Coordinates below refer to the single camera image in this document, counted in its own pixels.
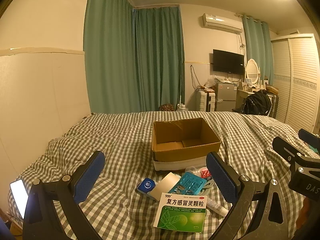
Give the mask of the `white cream tube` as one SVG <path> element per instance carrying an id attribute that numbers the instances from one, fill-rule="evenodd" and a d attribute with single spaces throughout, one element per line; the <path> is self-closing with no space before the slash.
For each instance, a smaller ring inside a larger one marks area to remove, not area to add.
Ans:
<path id="1" fill-rule="evenodd" d="M 212 199 L 207 200 L 207 207 L 222 217 L 226 217 L 229 212 L 229 210 L 224 208 L 222 205 L 217 204 Z"/>

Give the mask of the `green white medicine box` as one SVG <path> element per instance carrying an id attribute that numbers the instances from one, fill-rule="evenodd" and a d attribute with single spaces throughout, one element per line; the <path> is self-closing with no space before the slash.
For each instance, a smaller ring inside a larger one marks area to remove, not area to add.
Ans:
<path id="1" fill-rule="evenodd" d="M 201 233 L 206 204 L 206 196 L 162 193 L 153 226 L 164 230 Z"/>

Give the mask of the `blue tissue pack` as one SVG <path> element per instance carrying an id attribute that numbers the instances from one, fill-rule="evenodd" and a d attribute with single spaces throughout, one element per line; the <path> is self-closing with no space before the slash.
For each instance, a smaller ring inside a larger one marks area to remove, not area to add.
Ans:
<path id="1" fill-rule="evenodd" d="M 156 187 L 154 180 L 150 178 L 145 178 L 136 188 L 137 192 L 155 200 L 150 192 Z"/>

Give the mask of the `white tape roll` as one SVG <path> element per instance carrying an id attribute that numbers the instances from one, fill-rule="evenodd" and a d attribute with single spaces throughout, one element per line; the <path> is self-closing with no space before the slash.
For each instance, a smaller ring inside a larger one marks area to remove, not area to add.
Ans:
<path id="1" fill-rule="evenodd" d="M 148 193 L 150 197 L 159 201 L 162 193 L 168 193 L 180 180 L 181 176 L 170 172 Z"/>

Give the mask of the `white louvered wardrobe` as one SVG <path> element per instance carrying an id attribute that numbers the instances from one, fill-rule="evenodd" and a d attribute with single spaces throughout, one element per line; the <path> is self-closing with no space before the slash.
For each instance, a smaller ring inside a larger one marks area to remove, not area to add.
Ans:
<path id="1" fill-rule="evenodd" d="M 295 34 L 271 41 L 273 86 L 278 89 L 276 119 L 315 133 L 319 115 L 319 54 L 313 34 Z"/>

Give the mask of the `checkered bed quilt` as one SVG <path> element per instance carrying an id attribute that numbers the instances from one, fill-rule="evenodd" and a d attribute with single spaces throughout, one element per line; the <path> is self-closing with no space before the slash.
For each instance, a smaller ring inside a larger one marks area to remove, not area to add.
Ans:
<path id="1" fill-rule="evenodd" d="M 160 181 L 153 166 L 151 140 L 154 121 L 203 118 L 221 140 L 219 156 L 238 174 L 253 181 L 276 179 L 284 198 L 289 234 L 303 206 L 303 196 L 288 187 L 288 163 L 272 148 L 282 137 L 307 157 L 317 158 L 297 132 L 268 116 L 233 112 L 142 112 L 92 114 L 49 142 L 46 152 L 20 175 L 27 190 L 34 179 L 56 181 L 73 173 L 94 151 L 105 155 L 104 170 L 81 208 L 103 239 L 208 239 L 222 222 L 207 211 L 202 233 L 174 232 L 153 226 L 158 204 L 137 192 L 144 178 Z"/>

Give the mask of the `white vanity desk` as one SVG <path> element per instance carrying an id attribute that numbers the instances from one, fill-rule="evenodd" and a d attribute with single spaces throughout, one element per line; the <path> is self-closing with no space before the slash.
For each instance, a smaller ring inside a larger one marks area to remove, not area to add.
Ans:
<path id="1" fill-rule="evenodd" d="M 236 94 L 236 104 L 235 108 L 240 108 L 245 100 L 249 95 L 254 94 L 254 92 L 249 92 L 245 90 L 238 89 Z"/>

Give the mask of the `white oval vanity mirror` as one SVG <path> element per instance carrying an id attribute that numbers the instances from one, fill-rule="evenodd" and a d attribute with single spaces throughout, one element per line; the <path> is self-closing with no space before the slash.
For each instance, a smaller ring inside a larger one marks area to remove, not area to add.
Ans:
<path id="1" fill-rule="evenodd" d="M 260 68 L 254 59 L 249 59 L 246 68 L 245 74 L 247 79 L 251 79 L 252 85 L 257 85 L 260 78 Z"/>

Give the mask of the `white suitcase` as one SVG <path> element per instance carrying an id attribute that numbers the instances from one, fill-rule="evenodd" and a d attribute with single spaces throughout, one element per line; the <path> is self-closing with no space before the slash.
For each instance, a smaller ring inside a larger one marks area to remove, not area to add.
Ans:
<path id="1" fill-rule="evenodd" d="M 196 92 L 196 110 L 201 112 L 215 111 L 215 92 L 198 90 Z"/>

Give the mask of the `brown cardboard box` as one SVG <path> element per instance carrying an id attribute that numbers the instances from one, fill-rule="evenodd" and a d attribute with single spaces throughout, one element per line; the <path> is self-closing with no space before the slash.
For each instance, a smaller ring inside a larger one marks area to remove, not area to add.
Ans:
<path id="1" fill-rule="evenodd" d="M 203 167 L 221 140 L 204 118 L 155 121 L 152 126 L 152 159 L 156 171 Z"/>

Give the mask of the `green curtain right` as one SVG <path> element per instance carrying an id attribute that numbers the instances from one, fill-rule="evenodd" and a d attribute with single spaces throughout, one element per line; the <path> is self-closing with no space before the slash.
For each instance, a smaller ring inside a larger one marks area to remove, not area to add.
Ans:
<path id="1" fill-rule="evenodd" d="M 247 59 L 253 59 L 260 68 L 260 79 L 274 81 L 273 50 L 269 26 L 266 22 L 244 15 L 242 24 L 246 39 Z"/>

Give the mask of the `green curtain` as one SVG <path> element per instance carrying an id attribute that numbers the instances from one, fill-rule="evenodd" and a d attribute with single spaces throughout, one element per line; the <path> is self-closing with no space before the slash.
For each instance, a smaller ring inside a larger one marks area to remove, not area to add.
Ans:
<path id="1" fill-rule="evenodd" d="M 156 111 L 185 101 L 178 6 L 137 9 L 128 0 L 87 0 L 84 52 L 95 113 Z"/>
<path id="2" fill-rule="evenodd" d="M 274 81 L 273 50 L 269 26 L 266 22 L 244 15 L 242 24 L 246 39 L 247 59 L 253 59 L 260 68 L 260 79 Z"/>

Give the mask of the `clear water jug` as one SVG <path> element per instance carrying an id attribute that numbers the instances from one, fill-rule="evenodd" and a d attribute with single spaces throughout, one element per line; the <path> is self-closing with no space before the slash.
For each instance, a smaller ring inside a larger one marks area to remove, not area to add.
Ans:
<path id="1" fill-rule="evenodd" d="M 183 103 L 178 103 L 177 104 L 177 109 L 176 111 L 178 112 L 185 112 L 185 111 L 188 111 L 187 107 L 185 106 L 185 104 Z"/>

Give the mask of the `white air conditioner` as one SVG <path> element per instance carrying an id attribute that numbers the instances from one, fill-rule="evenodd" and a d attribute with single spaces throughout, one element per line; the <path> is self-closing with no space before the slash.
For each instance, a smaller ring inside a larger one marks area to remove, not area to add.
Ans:
<path id="1" fill-rule="evenodd" d="M 202 15 L 203 25 L 207 28 L 224 30 L 231 33 L 240 34 L 243 32 L 243 25 L 240 21 L 204 13 Z"/>

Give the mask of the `black wall television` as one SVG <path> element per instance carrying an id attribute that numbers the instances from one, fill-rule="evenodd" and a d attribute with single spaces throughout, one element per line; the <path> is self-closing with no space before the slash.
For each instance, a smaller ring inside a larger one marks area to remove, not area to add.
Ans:
<path id="1" fill-rule="evenodd" d="M 244 55 L 223 50 L 213 50 L 213 71 L 244 75 Z"/>

